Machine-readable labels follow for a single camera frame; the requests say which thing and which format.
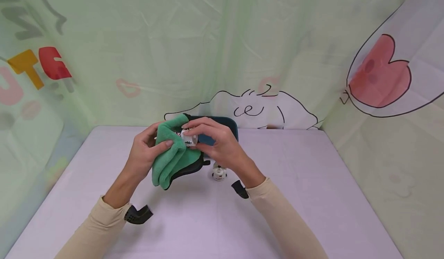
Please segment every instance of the green towel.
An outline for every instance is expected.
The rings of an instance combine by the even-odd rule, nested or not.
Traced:
[[[156,145],[166,140],[173,140],[173,145],[154,160],[153,185],[160,185],[162,189],[167,189],[173,174],[199,159],[200,151],[187,148],[182,138],[175,133],[175,130],[181,131],[181,126],[187,122],[187,116],[180,114],[174,119],[159,124]]]

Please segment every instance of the white figurine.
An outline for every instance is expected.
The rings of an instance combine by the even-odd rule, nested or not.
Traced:
[[[183,134],[185,131],[188,131],[188,130],[191,130],[191,128],[185,128],[180,133],[176,133],[176,134],[178,134],[178,136],[180,136],[182,138],[183,142],[185,143],[185,146],[187,146],[187,147],[196,146],[197,136],[185,136]]]
[[[227,169],[214,162],[212,176],[216,181],[224,180],[227,177]]]

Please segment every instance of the wrist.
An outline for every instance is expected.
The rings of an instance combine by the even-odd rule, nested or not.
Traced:
[[[114,209],[125,206],[142,180],[140,175],[126,171],[124,168],[106,192],[103,201]]]
[[[233,171],[246,188],[254,188],[265,181],[265,175],[262,174],[250,157],[246,156],[240,163],[242,165],[239,165],[239,167],[233,169]]]

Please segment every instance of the long sleeve shirt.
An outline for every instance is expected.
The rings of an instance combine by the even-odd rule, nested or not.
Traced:
[[[283,253],[291,259],[327,259],[315,234],[267,178],[259,186],[246,189],[252,204],[262,214],[278,240]],[[55,259],[100,259],[116,241],[131,205],[114,209],[99,198],[88,218],[74,232]]]

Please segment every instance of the fabric backdrop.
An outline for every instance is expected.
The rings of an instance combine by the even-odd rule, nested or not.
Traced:
[[[0,257],[96,125],[315,129],[404,0],[0,0]]]
[[[406,259],[444,254],[443,7],[406,0],[363,40],[322,126]]]

